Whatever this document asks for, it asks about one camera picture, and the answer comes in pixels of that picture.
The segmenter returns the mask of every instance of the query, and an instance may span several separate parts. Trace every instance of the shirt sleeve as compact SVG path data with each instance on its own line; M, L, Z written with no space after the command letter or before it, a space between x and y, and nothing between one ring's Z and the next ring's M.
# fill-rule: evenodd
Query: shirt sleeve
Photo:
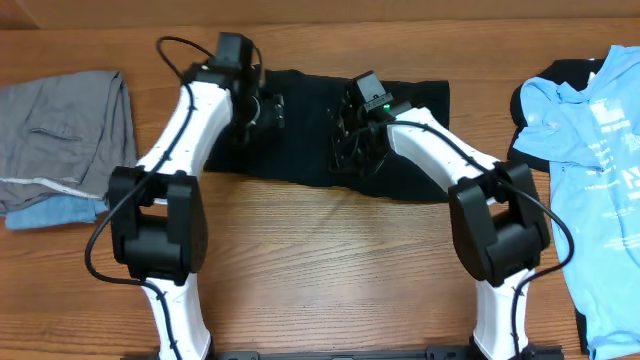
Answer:
M540 159L599 167L593 151L580 138L571 116L579 113L563 109L557 95L558 86L548 80L533 78L522 86L520 100L527 126L513 147Z

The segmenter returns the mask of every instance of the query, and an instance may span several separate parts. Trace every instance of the gray folded pants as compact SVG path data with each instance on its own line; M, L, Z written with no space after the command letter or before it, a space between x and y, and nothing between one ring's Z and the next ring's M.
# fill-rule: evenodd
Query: gray folded pants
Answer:
M88 71L0 89L0 212L52 194L102 199L114 167L135 166L127 86Z

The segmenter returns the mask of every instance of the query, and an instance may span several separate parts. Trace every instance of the wood plank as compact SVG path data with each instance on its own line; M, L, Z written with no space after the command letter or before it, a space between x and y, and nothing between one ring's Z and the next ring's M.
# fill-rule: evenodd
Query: wood plank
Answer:
M16 0L0 0L0 29L37 29L38 26Z
M514 130L509 100L519 83L554 59L602 57L611 44L640 40L636 19L2 32L0 85L119 69L144 153L178 95L154 40L172 34L214 49L223 30L252 38L271 69L449 79L452 130L499 158ZM200 58L179 45L167 50L179 67ZM535 181L548 202L548 176L536 173ZM451 245L446 205L231 174L207 173L201 184L211 235L200 298L218 350L415 349L461 344L470 335L475 289ZM9 232L0 225L0 359L107 359L157 346L142 292L99 283L84 269L91 231L72 225ZM126 275L108 234L94 259L99 270ZM556 262L552 247L543 265ZM527 332L535 343L561 344L569 358L580 357L561 274L532 285Z
M635 0L20 0L43 29L634 17Z

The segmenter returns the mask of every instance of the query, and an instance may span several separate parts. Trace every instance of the blue cloth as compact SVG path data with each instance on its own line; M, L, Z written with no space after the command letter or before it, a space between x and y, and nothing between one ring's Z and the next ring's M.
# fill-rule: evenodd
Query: blue cloth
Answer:
M107 211L102 200L71 195L52 196L28 208L6 213L5 226L11 230L35 229L77 222L92 223Z
M586 89L528 80L514 148L549 160L551 208L575 255L564 277L594 359L640 352L640 48L613 46ZM568 244L553 224L558 257Z

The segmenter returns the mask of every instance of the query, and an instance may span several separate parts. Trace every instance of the black garment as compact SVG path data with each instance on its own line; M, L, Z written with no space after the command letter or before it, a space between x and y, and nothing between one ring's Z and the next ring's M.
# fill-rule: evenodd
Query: black garment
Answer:
M285 127L256 134L249 145L235 149L224 141L214 147L206 169L236 172L309 186L341 186L364 195L410 201L447 201L447 195L418 166L393 151L370 177L328 171L331 152L330 116L344 95L346 79L305 75L299 71L266 74L266 90L284 97ZM449 83L383 82L394 97L429 108L443 126L449 126Z
M602 68L604 59L599 60L556 60L537 77L553 81L554 83L561 85L562 83L569 83L572 88L577 91L581 91L587 88L589 81L589 74L591 72L597 73ZM520 135L522 129L527 126L527 119L524 117L522 111L522 103L520 102L520 85L516 91L514 91L511 97L511 117L516 124L516 132L509 145L509 151L507 153L507 159L523 162L529 165L530 168L549 172L549 162L547 160L540 159L538 157L525 154L513 148L513 143Z

